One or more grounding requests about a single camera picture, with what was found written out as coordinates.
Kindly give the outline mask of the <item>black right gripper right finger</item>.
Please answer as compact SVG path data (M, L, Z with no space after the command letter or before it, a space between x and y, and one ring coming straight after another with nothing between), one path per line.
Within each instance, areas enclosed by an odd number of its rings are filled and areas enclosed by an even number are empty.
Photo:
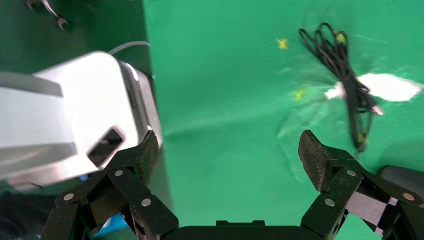
M424 237L423 198L367 171L347 151L322 144L310 130L302 132L298 155L318 196L301 226L322 240L333 240L354 215L383 240Z

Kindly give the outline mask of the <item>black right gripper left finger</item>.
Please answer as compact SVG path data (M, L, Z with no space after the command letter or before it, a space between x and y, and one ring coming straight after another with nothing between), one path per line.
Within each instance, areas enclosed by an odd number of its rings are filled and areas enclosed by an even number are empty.
M159 159L152 130L142 142L118 151L93 177L59 194L43 228L43 240L90 240L112 216L121 214L139 240L164 240L178 218L148 188Z

